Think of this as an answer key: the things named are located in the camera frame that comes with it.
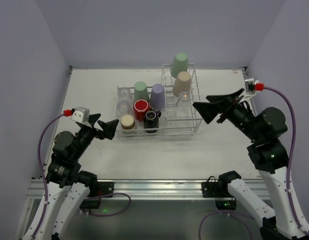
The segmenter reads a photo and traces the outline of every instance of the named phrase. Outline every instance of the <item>red connector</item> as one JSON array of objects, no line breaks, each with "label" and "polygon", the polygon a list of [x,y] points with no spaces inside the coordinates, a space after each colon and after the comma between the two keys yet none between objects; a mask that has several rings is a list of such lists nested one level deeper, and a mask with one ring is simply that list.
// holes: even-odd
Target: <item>red connector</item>
[{"label": "red connector", "polygon": [[64,110],[63,113],[64,113],[64,116],[69,117],[69,116],[72,116],[74,112],[70,109],[67,109],[67,110]]},{"label": "red connector", "polygon": [[256,85],[254,85],[254,90],[257,91],[262,91],[265,88],[265,84],[264,83],[257,83]]}]

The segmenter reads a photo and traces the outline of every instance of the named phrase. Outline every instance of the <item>purple cup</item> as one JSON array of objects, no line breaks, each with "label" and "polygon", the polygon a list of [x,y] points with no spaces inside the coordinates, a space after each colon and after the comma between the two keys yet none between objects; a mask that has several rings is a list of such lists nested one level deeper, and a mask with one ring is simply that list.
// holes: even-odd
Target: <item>purple cup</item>
[{"label": "purple cup", "polygon": [[157,83],[152,86],[150,107],[155,111],[162,111],[165,108],[165,88]]}]

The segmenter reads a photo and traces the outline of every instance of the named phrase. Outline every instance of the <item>black mug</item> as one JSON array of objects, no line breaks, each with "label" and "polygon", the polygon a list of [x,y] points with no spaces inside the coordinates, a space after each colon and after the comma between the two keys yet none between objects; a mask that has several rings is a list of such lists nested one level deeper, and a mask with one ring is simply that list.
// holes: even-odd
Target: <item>black mug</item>
[{"label": "black mug", "polygon": [[[159,128],[159,118],[161,111],[147,111],[143,117],[143,128],[144,129],[157,129]],[[157,130],[147,130],[149,134],[155,133]]]}]

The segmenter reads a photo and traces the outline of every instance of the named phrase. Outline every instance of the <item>clear glass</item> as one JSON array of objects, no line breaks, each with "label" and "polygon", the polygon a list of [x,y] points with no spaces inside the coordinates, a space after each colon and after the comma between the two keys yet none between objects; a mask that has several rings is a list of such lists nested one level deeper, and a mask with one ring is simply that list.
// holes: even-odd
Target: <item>clear glass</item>
[{"label": "clear glass", "polygon": [[131,91],[127,87],[120,87],[118,89],[119,101],[128,101],[129,103],[133,100]]},{"label": "clear glass", "polygon": [[189,116],[191,107],[190,93],[187,91],[182,91],[176,100],[175,108],[179,116]]},{"label": "clear glass", "polygon": [[130,106],[130,103],[127,100],[120,101],[116,106],[118,109],[118,118],[120,119],[124,115],[134,115],[134,112]]}]

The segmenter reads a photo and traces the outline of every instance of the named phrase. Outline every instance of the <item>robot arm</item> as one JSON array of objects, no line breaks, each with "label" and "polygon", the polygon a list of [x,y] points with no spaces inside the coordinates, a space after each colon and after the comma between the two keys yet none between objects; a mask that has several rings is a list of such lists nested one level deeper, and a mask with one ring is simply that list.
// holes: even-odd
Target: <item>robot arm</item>
[{"label": "robot arm", "polygon": [[[255,94],[254,84],[253,80],[246,86],[249,96]],[[221,175],[221,188],[246,206],[258,222],[263,239],[309,239],[309,224],[302,213],[292,182],[289,193],[301,227],[295,221],[288,199],[285,177],[289,158],[279,141],[279,136],[288,130],[286,117],[274,107],[268,107],[254,116],[242,103],[247,99],[241,96],[243,92],[242,88],[229,95],[207,96],[209,102],[195,102],[193,106],[207,124],[220,114],[217,123],[221,124],[227,119],[251,140],[252,145],[247,148],[248,155],[265,182],[273,209],[253,194],[237,173],[239,177],[232,176],[230,179],[223,179],[229,173]]]},{"label": "robot arm", "polygon": [[[103,122],[100,114],[90,115],[87,108],[77,107],[72,110],[71,119],[80,130],[73,135],[69,131],[57,134],[54,139],[51,163],[46,176],[48,200],[43,195],[39,208],[23,240],[60,239],[72,216],[82,201],[94,191],[97,176],[90,172],[79,172],[79,158],[94,138],[112,140],[119,120]],[[98,123],[102,130],[94,127]]]}]

